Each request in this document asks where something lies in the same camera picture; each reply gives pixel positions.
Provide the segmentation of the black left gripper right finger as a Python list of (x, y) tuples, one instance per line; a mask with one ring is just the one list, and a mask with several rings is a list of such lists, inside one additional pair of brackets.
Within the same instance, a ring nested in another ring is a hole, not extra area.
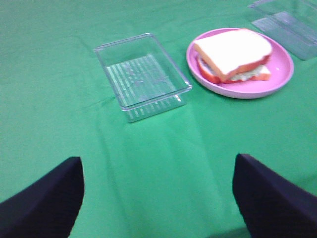
[(253, 238), (315, 238), (317, 198), (249, 154), (235, 159), (232, 190)]

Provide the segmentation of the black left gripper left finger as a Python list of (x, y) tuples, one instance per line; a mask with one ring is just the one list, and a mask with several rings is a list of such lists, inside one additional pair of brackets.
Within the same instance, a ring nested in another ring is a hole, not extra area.
[(0, 236), (67, 238), (83, 198), (81, 158), (70, 157), (0, 204)]

